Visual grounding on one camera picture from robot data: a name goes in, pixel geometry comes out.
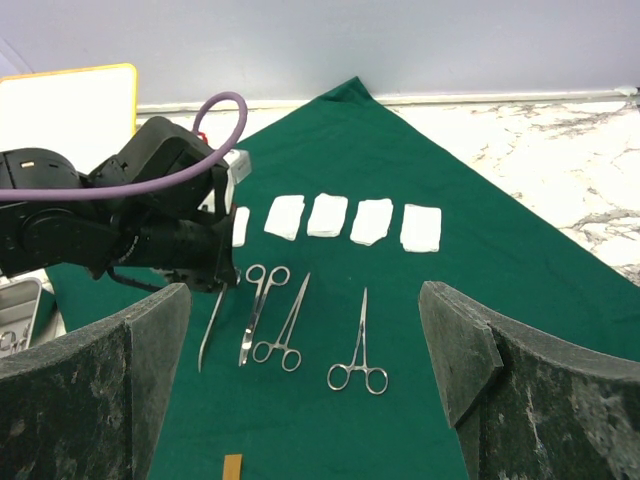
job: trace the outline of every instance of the gray wall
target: gray wall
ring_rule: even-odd
[[[34,71],[131,62],[140,103],[640,85],[638,0],[2,0]]]

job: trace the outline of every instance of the baseboard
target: baseboard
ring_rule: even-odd
[[[524,93],[492,93],[461,95],[399,95],[379,96],[375,99],[387,107],[419,106],[419,105],[452,105],[474,103],[556,103],[624,100],[636,97],[635,87],[620,87],[615,90],[585,90],[566,92],[524,92]],[[301,107],[309,100],[249,100],[249,110],[293,110]],[[197,112],[203,102],[166,103],[155,105],[139,105],[138,115],[180,115]],[[214,106],[214,111],[236,110],[233,104],[225,102]]]

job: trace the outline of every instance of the yellow edge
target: yellow edge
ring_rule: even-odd
[[[67,73],[92,72],[94,70],[107,70],[111,68],[130,68],[133,71],[133,105],[131,105],[131,135],[136,133],[136,120],[138,118],[138,70],[131,63],[115,63],[113,65],[100,65],[99,67],[73,68],[69,70],[56,70],[54,72],[26,73],[22,75],[10,75],[0,78],[0,83],[5,80],[18,80],[20,78],[48,77],[50,75],[64,75]]]

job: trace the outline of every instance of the green cloth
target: green cloth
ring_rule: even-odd
[[[250,359],[238,368],[255,292],[243,282],[227,296],[198,374],[216,297],[195,294],[152,479],[219,478],[232,453],[244,455],[243,480],[466,478],[420,324],[426,280],[570,342],[640,360],[638,288],[376,103],[358,79],[240,147],[250,151],[254,171],[236,192],[237,203],[251,209],[236,263],[243,271],[261,263],[292,272],[286,287],[272,290],[254,341],[275,340],[310,271],[291,338],[302,364],[285,373],[278,352],[266,364]],[[322,192],[349,198],[338,238],[306,235]],[[286,194],[304,194],[307,204],[295,242],[263,231],[273,199]],[[372,247],[352,243],[358,201],[384,197],[394,204],[387,238]],[[440,252],[402,249],[406,203],[442,209]],[[48,273],[70,329],[146,295],[108,279],[93,282],[73,266]],[[136,273],[157,281],[149,271]],[[368,363],[389,374],[382,396],[365,390],[361,372],[339,393],[326,380],[332,364],[351,360],[365,286]]]

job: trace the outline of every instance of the folded white cloth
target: folded white cloth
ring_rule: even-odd
[[[342,231],[349,200],[321,193],[313,202],[311,217],[307,223],[310,237],[337,237]]]
[[[358,203],[358,213],[351,229],[351,241],[370,246],[386,237],[392,215],[393,203],[388,198]]]
[[[400,243],[407,252],[427,253],[440,250],[442,210],[432,207],[404,206]]]
[[[294,241],[300,228],[300,217],[304,211],[303,195],[276,197],[269,210],[264,231]]]
[[[247,207],[238,207],[236,210],[236,218],[233,221],[233,246],[241,247],[244,245],[247,237],[247,224],[249,223],[249,214],[251,212]]]

